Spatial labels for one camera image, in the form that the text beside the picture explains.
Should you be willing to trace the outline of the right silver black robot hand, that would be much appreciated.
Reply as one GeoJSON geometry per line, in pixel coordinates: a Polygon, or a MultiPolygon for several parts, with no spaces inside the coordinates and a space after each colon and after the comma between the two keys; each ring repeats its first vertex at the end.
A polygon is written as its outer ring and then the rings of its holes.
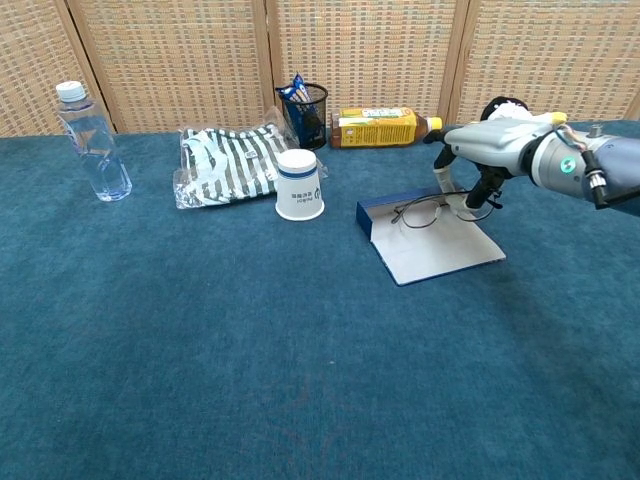
{"type": "Polygon", "coordinates": [[[527,175],[527,148],[550,131],[551,127],[541,122],[500,118],[434,130],[424,142],[443,144],[433,172],[451,209],[462,213],[479,210],[500,191],[504,181],[527,175]],[[466,194],[452,180],[451,164],[458,158],[472,162],[480,172],[480,179],[466,194]]]}

